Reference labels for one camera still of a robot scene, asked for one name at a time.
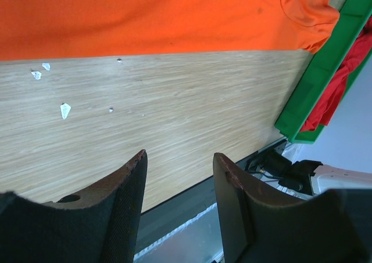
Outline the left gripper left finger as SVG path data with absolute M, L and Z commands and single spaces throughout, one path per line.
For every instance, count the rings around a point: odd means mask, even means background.
M 148 157 L 57 202 L 1 194 L 2 262 L 133 262 Z

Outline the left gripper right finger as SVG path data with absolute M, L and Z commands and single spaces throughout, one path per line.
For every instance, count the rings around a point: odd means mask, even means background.
M 368 262 L 369 190 L 290 196 L 222 153 L 214 188 L 226 262 Z

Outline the orange t shirt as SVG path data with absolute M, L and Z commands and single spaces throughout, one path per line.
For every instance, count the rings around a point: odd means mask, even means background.
M 160 53 L 317 52 L 330 0 L 1 0 L 1 59 Z

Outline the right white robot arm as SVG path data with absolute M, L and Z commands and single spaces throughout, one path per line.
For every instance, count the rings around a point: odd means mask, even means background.
M 314 160 L 292 162 L 270 151 L 259 163 L 278 185 L 298 194 L 315 196 L 329 189 L 371 189 L 371 174 L 345 170 Z

